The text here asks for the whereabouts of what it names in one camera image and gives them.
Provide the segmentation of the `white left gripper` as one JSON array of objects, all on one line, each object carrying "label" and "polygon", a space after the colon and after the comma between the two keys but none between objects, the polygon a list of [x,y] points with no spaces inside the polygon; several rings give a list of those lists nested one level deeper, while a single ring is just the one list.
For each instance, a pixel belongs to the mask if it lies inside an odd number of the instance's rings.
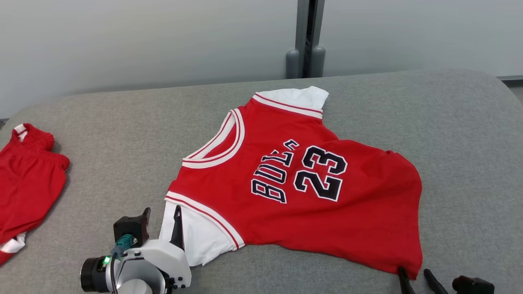
[{"label": "white left gripper", "polygon": [[[149,223],[151,208],[142,213]],[[148,240],[142,247],[126,251],[116,268],[118,294],[172,294],[191,286],[191,270],[184,252],[181,206],[176,205],[170,242]]]}]

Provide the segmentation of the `grey metal post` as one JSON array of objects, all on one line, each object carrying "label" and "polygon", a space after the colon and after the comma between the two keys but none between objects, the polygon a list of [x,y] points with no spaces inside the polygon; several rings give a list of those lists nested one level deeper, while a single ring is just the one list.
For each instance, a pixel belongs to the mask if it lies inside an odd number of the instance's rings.
[{"label": "grey metal post", "polygon": [[297,0],[295,48],[286,53],[286,79],[321,78],[326,49],[320,45],[325,0]]}]

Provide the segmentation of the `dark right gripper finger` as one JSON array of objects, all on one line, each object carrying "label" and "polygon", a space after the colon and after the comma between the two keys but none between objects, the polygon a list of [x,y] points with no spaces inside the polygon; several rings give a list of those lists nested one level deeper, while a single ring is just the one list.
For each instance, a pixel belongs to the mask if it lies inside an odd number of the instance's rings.
[{"label": "dark right gripper finger", "polygon": [[424,277],[427,281],[428,287],[434,294],[448,294],[447,290],[435,278],[431,270],[424,269]]},{"label": "dark right gripper finger", "polygon": [[407,272],[404,267],[398,268],[398,279],[400,282],[400,292],[401,294],[415,294],[415,291],[413,290],[409,276],[407,275]]}]

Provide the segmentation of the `red basketball jersey number 23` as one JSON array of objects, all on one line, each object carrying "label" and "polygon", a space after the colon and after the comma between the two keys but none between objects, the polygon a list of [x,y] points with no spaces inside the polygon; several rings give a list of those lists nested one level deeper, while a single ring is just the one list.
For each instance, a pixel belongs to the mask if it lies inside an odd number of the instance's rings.
[{"label": "red basketball jersey number 23", "polygon": [[190,266],[246,245],[332,255],[414,280],[422,266],[416,167],[341,140],[315,86],[256,92],[185,157],[165,197],[160,239],[181,208]]}]

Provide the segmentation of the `red shorts with white stripe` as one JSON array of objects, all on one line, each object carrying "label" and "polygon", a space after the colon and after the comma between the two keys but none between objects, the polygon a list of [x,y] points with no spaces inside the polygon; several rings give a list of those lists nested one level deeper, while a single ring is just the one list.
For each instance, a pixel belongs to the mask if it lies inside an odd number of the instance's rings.
[{"label": "red shorts with white stripe", "polygon": [[17,125],[0,150],[0,266],[24,246],[67,182],[70,160],[54,152],[54,136],[29,123]]}]

